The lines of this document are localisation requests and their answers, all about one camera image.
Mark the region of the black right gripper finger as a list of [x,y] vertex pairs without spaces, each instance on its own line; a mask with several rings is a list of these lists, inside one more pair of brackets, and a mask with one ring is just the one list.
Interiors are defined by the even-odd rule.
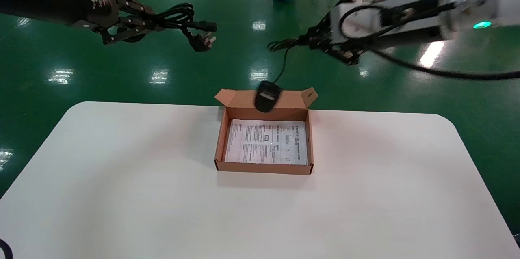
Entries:
[[311,42],[330,41],[330,17],[323,17],[315,26],[308,28],[304,35],[300,36],[301,45],[309,45]]
[[342,44],[332,44],[330,39],[303,39],[302,45],[311,50],[319,50],[346,65],[358,65],[361,56],[361,49],[349,45],[344,47]]

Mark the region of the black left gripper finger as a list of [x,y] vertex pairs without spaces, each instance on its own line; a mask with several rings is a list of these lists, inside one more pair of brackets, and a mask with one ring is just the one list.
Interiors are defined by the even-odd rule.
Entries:
[[148,5],[139,0],[118,0],[118,18],[133,16],[139,20],[161,21],[162,19]]
[[102,28],[101,37],[105,45],[112,45],[119,41],[137,43],[150,33],[161,31],[164,31],[164,28],[151,21],[122,21],[118,23],[115,34]]

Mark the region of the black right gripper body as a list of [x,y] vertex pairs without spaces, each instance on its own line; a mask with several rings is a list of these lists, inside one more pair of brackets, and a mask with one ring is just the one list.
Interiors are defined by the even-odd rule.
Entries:
[[[331,20],[331,14],[332,14],[332,11],[333,9],[340,5],[340,4],[344,4],[344,3],[353,3],[354,0],[338,0],[334,5],[333,7],[331,8],[331,10],[327,13],[327,15],[325,15],[321,21],[320,21],[320,26],[322,26],[323,28],[323,33],[324,33],[324,38],[325,38],[325,41],[331,41],[331,37],[332,37],[332,20]],[[341,47],[339,46],[331,46],[331,47],[328,47],[326,48],[325,50],[323,50],[323,52],[328,55],[328,56],[331,56],[332,58],[334,59],[359,59],[361,57],[362,54],[364,54],[364,50],[360,50],[360,49],[354,49],[353,51],[349,50],[349,51],[345,51],[343,50]]]

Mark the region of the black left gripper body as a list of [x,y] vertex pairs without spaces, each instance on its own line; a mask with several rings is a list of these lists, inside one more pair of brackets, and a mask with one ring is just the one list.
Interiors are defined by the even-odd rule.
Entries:
[[107,30],[119,22],[117,0],[71,0],[70,10],[73,11],[70,23],[73,28]]

